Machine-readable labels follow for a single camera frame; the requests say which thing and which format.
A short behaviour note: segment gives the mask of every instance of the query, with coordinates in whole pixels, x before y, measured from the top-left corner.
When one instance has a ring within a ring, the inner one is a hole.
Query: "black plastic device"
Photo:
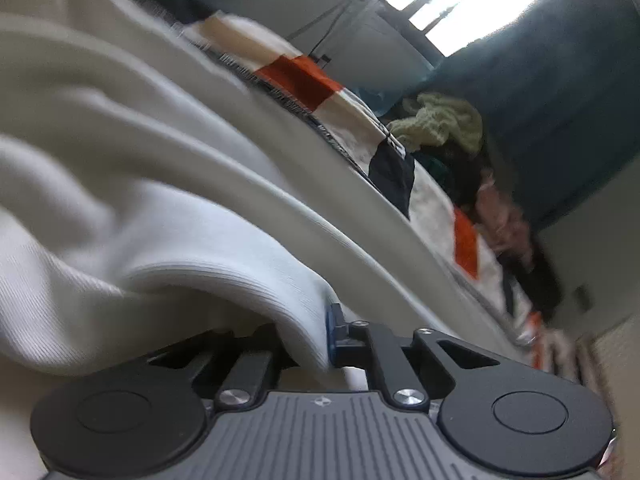
[[[207,332],[41,400],[47,480],[597,478],[612,418],[583,386],[427,328],[346,323],[338,304],[326,321],[332,363],[370,390],[275,390],[296,364],[273,326]]]

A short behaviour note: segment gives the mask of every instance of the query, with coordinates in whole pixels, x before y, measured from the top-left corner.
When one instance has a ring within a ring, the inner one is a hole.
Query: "metal screw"
[[[251,400],[251,395],[244,390],[222,390],[218,400],[226,406],[242,406]]]
[[[405,406],[414,406],[424,402],[424,394],[413,388],[403,388],[394,393],[394,400]]]

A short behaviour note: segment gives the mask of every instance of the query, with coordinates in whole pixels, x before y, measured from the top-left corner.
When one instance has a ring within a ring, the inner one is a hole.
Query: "crumpled cloth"
[[[417,102],[405,98],[402,106],[414,116],[391,121],[387,127],[409,152],[422,144],[441,146],[449,137],[472,155],[480,150],[482,117],[464,99],[424,92]]]
[[[508,252],[519,258],[525,268],[530,267],[533,247],[529,223],[510,197],[495,187],[491,171],[483,172],[476,199],[476,212],[482,222],[476,228],[494,253]]]
[[[340,301],[520,357],[324,139],[134,3],[0,12],[5,356],[82,374],[272,320],[320,373]]]

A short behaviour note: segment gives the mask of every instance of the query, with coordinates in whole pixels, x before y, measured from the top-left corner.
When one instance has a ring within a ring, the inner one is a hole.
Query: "small logo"
[[[324,396],[318,397],[317,399],[314,400],[314,404],[316,406],[320,406],[321,408],[324,408],[325,406],[328,406],[329,404],[331,404],[331,399],[327,399]]]

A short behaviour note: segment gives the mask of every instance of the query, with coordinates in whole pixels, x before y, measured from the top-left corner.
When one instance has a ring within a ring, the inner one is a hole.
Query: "black circular disc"
[[[593,466],[609,442],[612,419],[586,388],[522,365],[500,365],[456,378],[438,425],[475,462],[541,477]]]
[[[31,434],[52,468],[78,478],[144,476],[202,434],[204,408],[176,370],[107,370],[41,400]]]

